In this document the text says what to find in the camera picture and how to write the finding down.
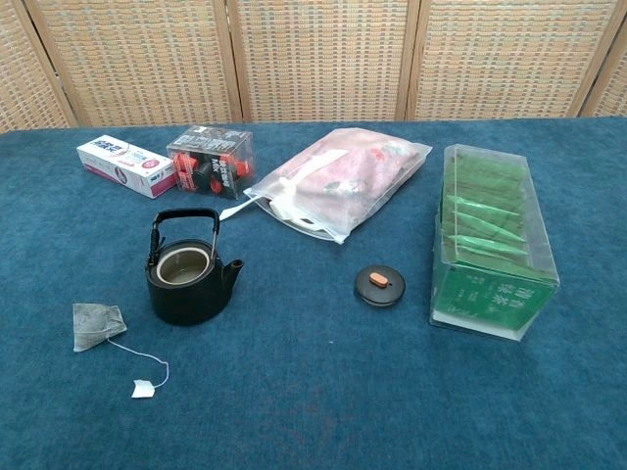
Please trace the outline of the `grey tea bag with string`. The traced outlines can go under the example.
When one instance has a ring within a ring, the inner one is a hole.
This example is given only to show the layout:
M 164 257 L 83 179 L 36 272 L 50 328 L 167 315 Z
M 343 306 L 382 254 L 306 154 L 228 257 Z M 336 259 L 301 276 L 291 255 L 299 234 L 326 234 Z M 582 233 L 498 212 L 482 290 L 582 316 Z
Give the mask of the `grey tea bag with string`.
M 72 305 L 73 351 L 84 353 L 103 343 L 131 353 L 151 359 L 165 369 L 165 377 L 157 384 L 150 380 L 135 379 L 131 397 L 134 400 L 151 399 L 156 391 L 169 380 L 169 363 L 149 353 L 139 352 L 114 341 L 113 338 L 127 331 L 121 310 L 117 305 L 93 303 L 76 303 Z

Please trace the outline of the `black teapot lid orange knob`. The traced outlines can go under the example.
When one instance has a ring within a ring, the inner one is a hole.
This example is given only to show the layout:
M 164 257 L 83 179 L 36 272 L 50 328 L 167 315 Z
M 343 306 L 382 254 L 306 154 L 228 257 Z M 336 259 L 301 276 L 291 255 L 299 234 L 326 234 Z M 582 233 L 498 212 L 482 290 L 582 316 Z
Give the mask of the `black teapot lid orange knob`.
M 355 281 L 357 295 L 371 306 L 393 306 L 404 295 L 406 281 L 402 274 L 383 264 L 374 264 L 360 270 Z

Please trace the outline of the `clear box of green tea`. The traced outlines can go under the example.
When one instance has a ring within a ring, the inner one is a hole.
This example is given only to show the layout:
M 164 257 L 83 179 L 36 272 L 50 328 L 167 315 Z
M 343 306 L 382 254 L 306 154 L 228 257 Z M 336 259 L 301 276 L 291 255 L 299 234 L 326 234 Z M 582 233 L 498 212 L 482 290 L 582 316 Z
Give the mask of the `clear box of green tea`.
M 519 216 L 457 205 L 447 195 L 519 212 Z M 455 212 L 499 225 L 525 241 L 476 230 L 457 220 Z M 456 248 L 446 235 L 457 234 L 504 242 L 527 255 Z M 461 144 L 447 147 L 435 216 L 431 323 L 520 341 L 558 287 L 555 259 L 526 158 Z

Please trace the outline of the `clear box red black contents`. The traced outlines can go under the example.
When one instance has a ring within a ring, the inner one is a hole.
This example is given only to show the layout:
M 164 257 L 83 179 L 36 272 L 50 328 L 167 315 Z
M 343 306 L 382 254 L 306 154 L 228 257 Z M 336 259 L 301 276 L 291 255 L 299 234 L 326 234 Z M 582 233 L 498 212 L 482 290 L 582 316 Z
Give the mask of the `clear box red black contents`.
M 167 145 L 167 152 L 183 191 L 237 200 L 255 177 L 250 131 L 193 125 Z

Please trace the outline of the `blue carpet table cover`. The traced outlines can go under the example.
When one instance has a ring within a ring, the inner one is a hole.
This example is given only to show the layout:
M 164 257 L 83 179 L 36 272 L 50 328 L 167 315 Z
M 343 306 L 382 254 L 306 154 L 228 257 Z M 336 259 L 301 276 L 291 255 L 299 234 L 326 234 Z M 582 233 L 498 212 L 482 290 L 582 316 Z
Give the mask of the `blue carpet table cover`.
M 627 117 L 377 122 L 429 145 L 424 166 L 343 245 L 257 208 L 217 240 L 244 267 L 191 328 L 151 310 L 157 212 L 86 171 L 97 128 L 0 135 L 0 470 L 627 470 Z M 560 285 L 519 343 L 429 323 L 444 149 L 526 157 Z M 355 291 L 388 265 L 403 297 Z M 118 306 L 114 341 L 74 352 L 72 305 Z

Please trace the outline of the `wicker folding screen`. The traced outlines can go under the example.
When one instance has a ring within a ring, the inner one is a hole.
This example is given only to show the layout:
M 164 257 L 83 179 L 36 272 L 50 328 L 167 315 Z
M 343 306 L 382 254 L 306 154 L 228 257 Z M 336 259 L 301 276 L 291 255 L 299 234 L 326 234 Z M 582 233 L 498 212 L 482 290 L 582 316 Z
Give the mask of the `wicker folding screen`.
M 627 0 L 0 0 L 0 133 L 627 115 Z

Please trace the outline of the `white pink toothpaste box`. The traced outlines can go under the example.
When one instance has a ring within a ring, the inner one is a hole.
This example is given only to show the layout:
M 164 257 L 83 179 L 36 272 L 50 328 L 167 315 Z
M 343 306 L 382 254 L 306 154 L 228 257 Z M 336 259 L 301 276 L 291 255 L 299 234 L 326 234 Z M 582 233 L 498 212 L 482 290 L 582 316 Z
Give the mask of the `white pink toothpaste box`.
M 82 165 L 95 174 L 151 199 L 176 185 L 172 160 L 102 135 L 76 148 Z

